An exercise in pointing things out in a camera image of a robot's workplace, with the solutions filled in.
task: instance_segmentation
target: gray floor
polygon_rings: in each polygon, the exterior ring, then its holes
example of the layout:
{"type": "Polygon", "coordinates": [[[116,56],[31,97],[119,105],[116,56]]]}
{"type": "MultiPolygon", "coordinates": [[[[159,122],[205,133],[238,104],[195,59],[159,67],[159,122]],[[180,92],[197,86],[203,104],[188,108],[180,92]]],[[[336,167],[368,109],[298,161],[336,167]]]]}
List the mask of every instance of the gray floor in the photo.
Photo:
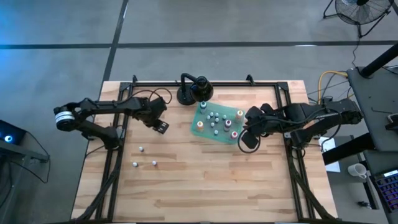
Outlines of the gray floor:
{"type": "MultiPolygon", "coordinates": [[[[355,41],[356,28],[339,18],[322,20],[328,1],[317,0],[130,0],[120,43],[206,41],[355,41]]],[[[122,0],[0,2],[0,44],[110,44],[122,0]]],[[[397,40],[398,16],[390,13],[363,40],[397,40]]],[[[357,65],[366,65],[390,46],[359,46],[357,65]]],[[[212,80],[304,80],[317,89],[325,70],[352,67],[354,46],[118,49],[110,80],[176,80],[182,72],[212,80]]],[[[97,98],[109,49],[0,50],[1,119],[32,132],[52,158],[50,182],[26,175],[15,223],[68,220],[87,141],[78,132],[56,130],[52,109],[84,97],[97,98]]],[[[333,83],[344,81],[336,76],[333,83]]],[[[345,83],[327,91],[345,97],[345,83]]],[[[366,132],[345,126],[339,135],[366,132]]],[[[32,165],[45,175],[46,167],[32,165]]],[[[379,212],[355,206],[364,192],[347,197],[350,184],[334,183],[339,217],[369,222],[379,212]]]]}

